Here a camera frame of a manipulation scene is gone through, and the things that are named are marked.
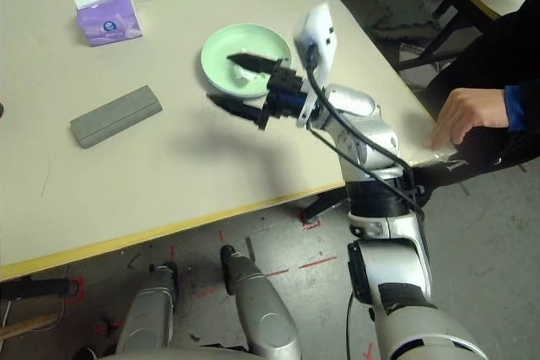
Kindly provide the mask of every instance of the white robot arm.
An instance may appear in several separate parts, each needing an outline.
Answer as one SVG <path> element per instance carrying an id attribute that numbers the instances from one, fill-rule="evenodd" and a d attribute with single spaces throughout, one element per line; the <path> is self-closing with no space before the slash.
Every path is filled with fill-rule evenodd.
<path id="1" fill-rule="evenodd" d="M 331 135 L 351 203 L 350 229 L 358 237 L 348 246 L 354 295 L 372 308 L 383 359 L 485 359 L 472 337 L 430 303 L 423 219 L 407 197 L 413 185 L 404 173 L 407 164 L 397 157 L 395 132 L 369 95 L 335 84 L 321 89 L 318 83 L 327 80 L 336 40 L 328 8 L 321 5 L 295 39 L 308 81 L 280 61 L 236 54 L 232 62 L 271 75 L 264 106 L 247 111 L 240 101 L 211 99 L 261 129 L 270 116 L 293 116 L 299 126 Z"/>

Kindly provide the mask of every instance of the black wire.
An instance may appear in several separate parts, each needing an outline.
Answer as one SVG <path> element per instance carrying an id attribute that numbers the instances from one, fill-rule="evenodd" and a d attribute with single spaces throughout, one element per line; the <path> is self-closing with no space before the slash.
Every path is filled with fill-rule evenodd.
<path id="1" fill-rule="evenodd" d="M 408 180 L 408 186 L 413 189 L 414 188 L 414 176 L 413 176 L 413 169 L 409 166 L 407 162 L 405 162 L 403 159 L 398 157 L 396 154 L 390 152 L 386 148 L 383 148 L 381 145 L 379 145 L 376 142 L 371 141 L 365 134 L 358 131 L 356 128 L 352 127 L 347 119 L 340 115 L 334 106 L 330 104 L 327 97 L 322 92 L 321 87 L 317 83 L 315 79 L 315 68 L 316 68 L 316 56 L 317 48 L 315 45 L 312 45 L 308 49 L 307 54 L 307 63 L 306 63 L 306 71 L 307 71 L 307 78 L 310 82 L 311 87 L 315 91 L 317 98 L 321 101 L 322 105 L 326 107 L 330 115 L 338 122 L 340 123 L 347 131 L 349 131 L 351 134 L 353 134 L 356 138 L 358 138 L 363 143 L 369 145 L 372 147 L 375 151 L 378 153 L 386 156 L 389 158 L 392 162 L 395 162 L 396 164 L 399 164 L 403 167 L 403 170 L 405 171 L 405 174 L 407 176 Z"/>
<path id="2" fill-rule="evenodd" d="M 348 298 L 347 305 L 347 324 L 345 325 L 345 348 L 347 350 L 347 360 L 351 360 L 351 341 L 350 341 L 350 327 L 351 327 L 351 308 L 353 308 L 354 292 L 351 292 L 351 296 Z"/>
<path id="3" fill-rule="evenodd" d="M 381 183 L 381 185 L 383 187 L 385 187 L 387 190 L 391 191 L 392 193 L 394 193 L 395 195 L 401 197 L 406 203 L 407 205 L 413 210 L 415 211 L 420 220 L 423 222 L 424 221 L 424 217 L 425 217 L 425 214 L 424 214 L 424 210 L 422 209 L 421 206 L 419 206 L 414 200 L 412 200 L 410 197 L 408 197 L 405 193 L 403 193 L 401 190 L 397 189 L 395 186 L 391 185 L 390 183 L 384 181 L 384 179 L 382 179 L 379 175 L 377 175 L 375 172 L 372 172 L 371 170 L 369 170 L 368 168 L 366 168 L 365 166 L 363 166 L 362 164 L 359 164 L 358 162 L 354 162 L 349 156 L 347 156 L 345 153 L 343 153 L 342 151 L 340 151 L 339 149 L 337 149 L 336 147 L 334 147 L 331 143 L 329 143 L 329 141 L 327 141 L 321 134 L 319 134 L 318 132 L 316 132 L 315 130 L 313 130 L 313 128 L 311 128 L 311 123 L 308 121 L 307 122 L 307 129 L 309 132 L 311 132 L 311 134 L 313 134 L 317 139 L 319 139 L 321 142 L 323 142 L 327 147 L 329 147 L 332 151 L 334 151 L 335 153 L 337 153 L 337 155 L 340 157 L 340 158 L 343 158 L 345 159 L 347 162 L 349 162 L 350 164 L 352 164 L 355 168 L 359 169 L 359 170 L 362 170 L 364 173 L 366 173 L 368 176 L 372 177 L 373 179 L 379 181 Z"/>

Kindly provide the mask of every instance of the light green plate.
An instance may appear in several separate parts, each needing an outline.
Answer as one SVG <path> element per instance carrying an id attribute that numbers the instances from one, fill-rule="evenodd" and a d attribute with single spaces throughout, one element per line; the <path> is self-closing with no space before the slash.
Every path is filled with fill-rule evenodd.
<path id="1" fill-rule="evenodd" d="M 290 64 L 291 53 L 285 40 L 276 32 L 254 24 L 225 27 L 207 39 L 201 52 L 201 64 L 208 80 L 226 94 L 251 99 L 267 93 L 268 75 L 251 75 L 245 78 L 241 68 L 227 56 L 250 52 L 269 59 L 284 59 Z"/>

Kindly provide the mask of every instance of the tissue box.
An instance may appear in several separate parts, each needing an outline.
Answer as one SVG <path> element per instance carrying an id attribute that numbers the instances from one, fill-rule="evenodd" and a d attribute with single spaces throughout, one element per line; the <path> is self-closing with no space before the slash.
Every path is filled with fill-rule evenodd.
<path id="1" fill-rule="evenodd" d="M 91 46 L 143 36 L 132 0 L 73 0 L 77 24 Z"/>

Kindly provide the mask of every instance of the gray sponge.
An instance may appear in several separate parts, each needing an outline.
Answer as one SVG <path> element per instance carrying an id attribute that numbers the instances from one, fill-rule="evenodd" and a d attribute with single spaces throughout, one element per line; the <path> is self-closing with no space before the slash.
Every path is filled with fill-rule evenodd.
<path id="1" fill-rule="evenodd" d="M 80 146 L 86 149 L 161 110 L 161 104 L 150 87 L 142 86 L 71 120 L 71 131 Z"/>

